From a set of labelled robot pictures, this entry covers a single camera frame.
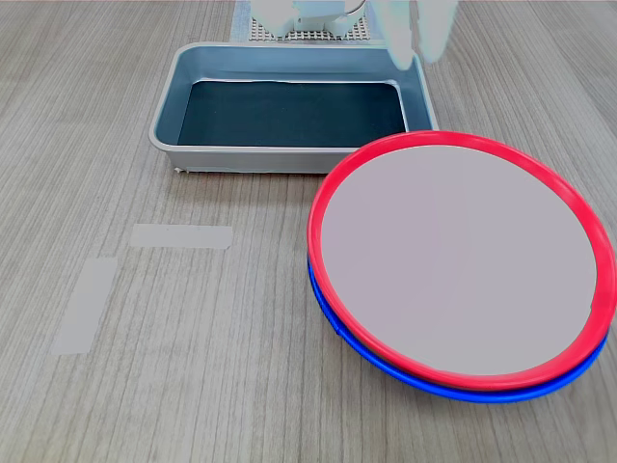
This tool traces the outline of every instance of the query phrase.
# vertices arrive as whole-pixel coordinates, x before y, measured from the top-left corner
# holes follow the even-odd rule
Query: table surface
[[[577,382],[486,406],[395,381],[309,287],[321,177],[177,174],[148,141],[175,51],[234,3],[0,2],[0,460],[617,461],[617,338]],[[425,66],[441,128],[552,167],[617,237],[617,3],[470,2]],[[128,246],[232,226],[226,251]],[[89,354],[50,346],[85,259],[119,269]]]

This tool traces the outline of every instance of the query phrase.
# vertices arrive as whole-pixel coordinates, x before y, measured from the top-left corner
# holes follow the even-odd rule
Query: red plate rim
[[[537,367],[501,375],[466,375],[430,368],[408,358],[369,333],[336,295],[322,258],[321,228],[324,214],[337,187],[362,164],[383,154],[406,148],[443,145],[484,151],[505,159],[542,181],[572,210],[583,226],[596,259],[596,290],[591,314],[578,337],[561,354]],[[610,328],[617,305],[617,264],[602,223],[579,193],[551,169],[527,154],[500,142],[458,132],[419,131],[401,133],[372,142],[343,159],[319,187],[308,217],[308,258],[315,279],[333,311],[358,340],[397,368],[446,386],[476,390],[505,391],[537,386],[564,374],[583,362],[600,344]]]

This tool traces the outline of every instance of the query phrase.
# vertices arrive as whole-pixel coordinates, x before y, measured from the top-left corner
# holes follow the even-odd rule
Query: white tape strip
[[[52,355],[90,352],[117,266],[115,258],[86,260],[51,348]]]
[[[137,224],[133,227],[130,246],[226,249],[232,238],[231,227]]]

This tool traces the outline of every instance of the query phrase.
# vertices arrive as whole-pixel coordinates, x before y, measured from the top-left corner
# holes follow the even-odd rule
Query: stacked plates
[[[394,135],[328,175],[308,272],[335,330],[378,368],[473,402],[546,395],[600,354],[615,255],[563,179],[500,143]]]

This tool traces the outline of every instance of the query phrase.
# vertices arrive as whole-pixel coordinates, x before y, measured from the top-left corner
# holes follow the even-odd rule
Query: silver tray
[[[359,147],[181,145],[189,98],[198,82],[381,83],[392,85],[405,130],[437,129],[419,59],[398,70],[382,42],[367,45],[201,42],[180,48],[156,108],[149,139],[186,172],[327,174]]]

